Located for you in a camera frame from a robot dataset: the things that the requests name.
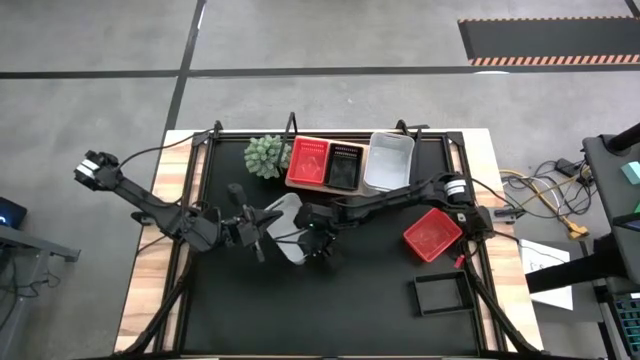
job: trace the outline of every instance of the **red basket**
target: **red basket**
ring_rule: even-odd
[[[431,209],[403,235],[422,260],[432,262],[462,235],[462,229],[447,214]]]
[[[328,141],[297,136],[287,177],[295,183],[322,186],[328,157]]]

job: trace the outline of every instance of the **white bin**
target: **white bin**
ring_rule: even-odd
[[[376,132],[371,135],[364,184],[379,191],[409,185],[415,142],[409,136]]]

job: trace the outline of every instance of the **concrete floor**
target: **concrete floor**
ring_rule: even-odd
[[[0,0],[1,71],[177,69],[195,0]],[[194,69],[466,65],[458,18],[630,15],[623,0],[211,0]],[[42,292],[21,344],[25,359],[109,354],[140,228],[132,208],[91,193],[72,171],[88,149],[120,157],[160,143],[175,79],[0,80],[0,196],[30,209],[25,230],[82,249]],[[637,121],[640,73],[553,73],[191,79],[177,128],[486,127],[500,167],[581,159],[581,139]],[[151,184],[157,154],[126,167]],[[580,221],[608,231],[597,196]],[[533,209],[544,213],[543,208]],[[517,234],[563,240],[529,216]],[[593,323],[539,319],[547,350],[604,356]]]

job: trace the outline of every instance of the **orange and black striped tape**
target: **orange and black striped tape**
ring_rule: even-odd
[[[638,64],[640,54],[585,56],[510,56],[470,59],[474,66]]]
[[[599,20],[599,19],[636,19],[640,20],[640,17],[633,16],[567,16],[557,18],[497,18],[497,19],[460,19],[458,23],[464,22],[490,22],[490,21],[552,21],[552,20]]]

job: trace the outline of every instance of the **wooden table edge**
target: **wooden table edge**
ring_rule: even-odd
[[[171,144],[179,141],[187,136],[190,136],[194,132],[199,130],[171,130],[167,132],[164,144]],[[278,132],[282,130],[236,130],[227,131],[233,133],[267,133]],[[310,130],[311,132],[371,132],[371,131],[389,131],[388,129],[381,130],[352,130],[352,129],[332,129],[332,130]],[[500,180],[500,174],[498,172],[498,165],[493,150],[493,143],[491,142],[491,135],[488,129],[428,129],[423,132],[462,132],[465,140],[465,147],[469,149],[469,145],[473,147],[474,142],[478,142],[480,138],[483,138],[487,152],[483,151],[483,154],[478,152],[467,151],[468,165],[473,177],[482,178],[481,181],[491,187],[499,194],[503,194],[502,183]],[[184,144],[176,146],[174,148],[165,149],[160,154],[160,162],[158,163],[158,169],[156,170],[156,178],[153,184],[153,193],[164,200],[175,200],[181,195],[181,191],[184,185],[184,176],[186,173],[186,162],[189,158],[189,151],[191,149],[190,142],[187,141]],[[478,167],[480,163],[474,163],[473,158],[482,157],[482,164],[484,169],[476,169],[474,172],[474,166]],[[199,181],[199,174],[202,170],[202,163],[199,161],[199,166],[196,169],[195,180]],[[478,172],[482,171],[483,176],[478,176]],[[173,181],[174,184],[168,186],[166,181]],[[197,193],[199,183],[194,184],[192,193]],[[475,186],[476,197],[480,205],[499,207],[502,206],[502,202],[490,194],[483,188]],[[513,227],[503,224],[495,224],[496,227],[509,234],[513,234]],[[139,247],[144,246],[146,243],[155,239],[159,232],[156,228],[146,227],[142,230],[140,236]],[[505,237],[496,236],[489,239],[486,242],[487,252],[489,255],[489,263],[491,266],[492,274],[494,277],[494,285],[497,292],[498,302],[503,308],[505,313],[509,316],[516,328],[523,334],[523,336],[533,346],[542,350],[542,340],[538,329],[538,324],[533,310],[533,304],[529,296],[529,290],[524,276],[524,271],[520,264],[520,258],[518,253],[517,244]],[[163,240],[157,245],[154,245],[154,251],[149,254],[141,254],[146,258],[136,258],[131,272],[129,287],[127,289],[127,295],[125,304],[122,311],[121,321],[118,327],[118,334],[116,336],[114,351],[124,350],[129,346],[135,338],[139,335],[140,331],[146,326],[148,321],[153,316],[153,313],[160,305],[162,298],[161,291],[158,292],[157,284],[159,282],[164,283],[168,258],[171,251],[171,241]],[[151,262],[156,262],[159,269],[151,271],[149,268],[154,266],[150,265]],[[166,263],[165,267],[162,267],[160,263]],[[168,320],[168,335],[173,335],[175,331],[175,318],[177,314],[177,305],[174,306],[172,314]],[[142,313],[137,313],[139,308],[143,308]],[[488,343],[493,343],[495,346],[495,338],[493,336],[493,321],[488,314],[488,310],[484,304],[481,304],[481,314],[483,319],[483,327],[485,329],[485,336]],[[170,336],[165,339],[165,346],[169,345]],[[509,343],[509,349],[514,351],[513,346]]]

